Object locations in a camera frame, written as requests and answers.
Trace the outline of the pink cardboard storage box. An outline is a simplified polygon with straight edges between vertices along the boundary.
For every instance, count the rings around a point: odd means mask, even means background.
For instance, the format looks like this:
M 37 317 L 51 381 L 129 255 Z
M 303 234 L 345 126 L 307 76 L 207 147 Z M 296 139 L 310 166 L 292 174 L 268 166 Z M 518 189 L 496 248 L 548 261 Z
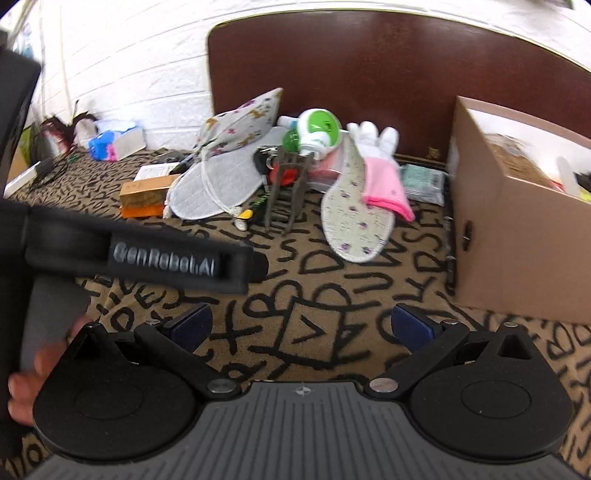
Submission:
M 590 140 L 555 123 L 460 97 L 450 140 L 456 300 L 499 313 L 590 321 L 590 205 L 510 176 L 489 142 L 516 140 L 541 168 L 590 165 Z

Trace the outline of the floral fabric insole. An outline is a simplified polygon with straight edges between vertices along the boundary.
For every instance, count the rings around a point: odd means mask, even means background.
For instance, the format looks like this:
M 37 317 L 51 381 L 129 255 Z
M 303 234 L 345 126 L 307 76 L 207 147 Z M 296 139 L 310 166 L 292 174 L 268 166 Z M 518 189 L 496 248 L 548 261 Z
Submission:
M 342 173 L 322 198 L 322 231 L 329 247 L 352 263 L 369 263 L 385 248 L 394 229 L 394 213 L 363 201 L 366 168 L 348 135 L 339 147 Z

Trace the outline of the leopard letter print blanket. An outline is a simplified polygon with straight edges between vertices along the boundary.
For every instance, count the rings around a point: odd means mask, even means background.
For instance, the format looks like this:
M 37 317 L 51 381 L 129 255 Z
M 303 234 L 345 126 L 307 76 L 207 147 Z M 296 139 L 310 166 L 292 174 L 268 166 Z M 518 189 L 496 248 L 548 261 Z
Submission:
M 78 159 L 39 187 L 12 199 L 118 217 L 119 190 L 159 152 L 116 163 Z M 414 203 L 414 223 L 399 223 L 383 251 L 367 264 L 336 255 L 322 234 L 321 199 L 305 197 L 293 231 L 238 232 L 228 216 L 180 221 L 150 218 L 199 238 L 235 241 L 266 254 L 270 273 L 249 295 L 231 296 L 153 286 L 105 276 L 77 279 L 89 291 L 87 315 L 109 331 L 168 320 L 199 303 L 211 304 L 213 331 L 197 355 L 236 380 L 368 379 L 408 355 L 392 334 L 390 311 L 399 302 L 425 309 L 435 320 L 458 320 L 473 330 L 524 325 L 574 403 L 574 419 L 560 455 L 590 479 L 590 326 L 461 307 L 445 289 L 446 235 L 440 207 Z

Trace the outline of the green wipes packet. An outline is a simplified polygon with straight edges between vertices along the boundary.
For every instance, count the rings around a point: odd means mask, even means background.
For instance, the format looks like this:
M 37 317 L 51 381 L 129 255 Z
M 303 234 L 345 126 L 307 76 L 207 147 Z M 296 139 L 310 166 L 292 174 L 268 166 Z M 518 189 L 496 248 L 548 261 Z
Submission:
M 444 206 L 447 175 L 440 170 L 406 164 L 401 167 L 402 183 L 410 200 Z

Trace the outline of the dark grey plastic clip stand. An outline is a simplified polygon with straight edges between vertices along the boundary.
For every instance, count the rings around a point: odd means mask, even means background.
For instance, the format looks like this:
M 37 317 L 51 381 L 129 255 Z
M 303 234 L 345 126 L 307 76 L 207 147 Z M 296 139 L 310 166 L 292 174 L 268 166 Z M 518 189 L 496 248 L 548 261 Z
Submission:
M 287 152 L 283 147 L 276 151 L 276 176 L 271 181 L 266 200 L 264 227 L 269 231 L 273 220 L 283 223 L 283 236 L 290 233 L 304 209 L 304 195 L 308 188 L 314 155 Z

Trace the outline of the brown round woven pad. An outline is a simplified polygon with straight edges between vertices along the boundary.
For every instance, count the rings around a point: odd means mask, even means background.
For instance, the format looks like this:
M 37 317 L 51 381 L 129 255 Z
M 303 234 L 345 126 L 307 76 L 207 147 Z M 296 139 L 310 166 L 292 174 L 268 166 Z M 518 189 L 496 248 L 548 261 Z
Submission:
M 552 180 L 526 154 L 525 143 L 496 133 L 487 133 L 485 139 L 507 176 L 556 189 Z

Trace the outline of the white pink glove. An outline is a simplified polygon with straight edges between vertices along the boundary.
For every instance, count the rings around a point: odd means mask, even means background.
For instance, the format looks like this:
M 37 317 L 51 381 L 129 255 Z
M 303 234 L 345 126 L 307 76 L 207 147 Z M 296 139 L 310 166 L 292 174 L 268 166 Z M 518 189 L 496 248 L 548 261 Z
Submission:
M 379 132 L 377 126 L 370 121 L 349 123 L 346 128 L 365 164 L 363 202 L 398 214 L 407 222 L 413 222 L 415 214 L 402 184 L 400 165 L 394 160 L 399 132 L 394 127 L 386 127 Z

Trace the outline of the dark red wooden headboard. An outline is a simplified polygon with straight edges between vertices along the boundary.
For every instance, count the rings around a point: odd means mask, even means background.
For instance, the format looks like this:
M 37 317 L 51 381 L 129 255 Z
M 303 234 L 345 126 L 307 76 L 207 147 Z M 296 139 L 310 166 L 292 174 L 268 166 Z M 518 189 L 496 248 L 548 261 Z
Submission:
M 590 133 L 590 74 L 529 41 L 410 13 L 318 10 L 228 21 L 207 38 L 215 112 L 273 88 L 280 113 L 325 108 L 401 135 L 401 153 L 445 161 L 469 97 Z

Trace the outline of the translucent white plastic tube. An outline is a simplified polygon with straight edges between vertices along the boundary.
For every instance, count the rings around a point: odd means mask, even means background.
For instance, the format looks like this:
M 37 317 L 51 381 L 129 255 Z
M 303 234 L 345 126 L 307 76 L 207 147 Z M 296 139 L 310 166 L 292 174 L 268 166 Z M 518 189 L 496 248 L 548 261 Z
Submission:
M 579 184 L 569 162 L 564 157 L 558 157 L 557 167 L 560 173 L 564 192 L 572 197 L 580 198 Z

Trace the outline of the black marker pen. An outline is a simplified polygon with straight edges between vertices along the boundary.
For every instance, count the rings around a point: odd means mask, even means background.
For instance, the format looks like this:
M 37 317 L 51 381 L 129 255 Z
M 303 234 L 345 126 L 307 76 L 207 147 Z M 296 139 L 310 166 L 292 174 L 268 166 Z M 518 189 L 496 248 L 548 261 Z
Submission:
M 446 233 L 446 292 L 454 296 L 457 285 L 457 256 L 456 256 L 456 234 L 454 210 L 451 201 L 447 201 L 444 206 L 443 223 Z

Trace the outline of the orange brown small box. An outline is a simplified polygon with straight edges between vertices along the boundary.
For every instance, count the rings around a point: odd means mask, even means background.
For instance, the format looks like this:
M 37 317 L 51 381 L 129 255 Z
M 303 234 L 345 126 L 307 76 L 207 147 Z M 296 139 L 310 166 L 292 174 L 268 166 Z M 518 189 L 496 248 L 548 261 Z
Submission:
M 126 182 L 119 191 L 120 213 L 125 219 L 161 217 L 169 188 L 179 175 Z

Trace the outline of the green white round toy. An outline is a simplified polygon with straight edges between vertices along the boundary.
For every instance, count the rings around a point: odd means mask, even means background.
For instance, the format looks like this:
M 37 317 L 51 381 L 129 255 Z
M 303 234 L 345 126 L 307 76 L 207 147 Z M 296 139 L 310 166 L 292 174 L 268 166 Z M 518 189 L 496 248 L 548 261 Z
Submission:
M 305 110 L 297 118 L 280 116 L 277 125 L 287 128 L 283 136 L 283 149 L 301 156 L 314 155 L 321 161 L 342 142 L 342 126 L 329 110 Z

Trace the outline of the blue tissue pack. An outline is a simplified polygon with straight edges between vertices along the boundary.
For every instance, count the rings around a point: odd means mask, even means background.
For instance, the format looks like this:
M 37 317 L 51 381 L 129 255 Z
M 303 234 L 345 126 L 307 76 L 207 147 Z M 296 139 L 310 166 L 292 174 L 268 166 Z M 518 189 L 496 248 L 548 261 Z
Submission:
M 146 148 L 140 127 L 124 132 L 108 130 L 88 142 L 90 156 L 97 161 L 114 162 L 122 160 Z

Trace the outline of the patterned grey pillow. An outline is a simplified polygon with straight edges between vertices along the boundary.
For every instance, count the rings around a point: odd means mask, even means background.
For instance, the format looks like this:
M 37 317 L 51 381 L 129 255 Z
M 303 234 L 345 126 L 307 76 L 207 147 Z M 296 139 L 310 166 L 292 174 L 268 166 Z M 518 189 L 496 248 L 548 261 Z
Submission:
M 259 140 L 276 123 L 282 97 L 283 88 L 276 88 L 208 118 L 197 134 L 195 152 L 211 158 Z

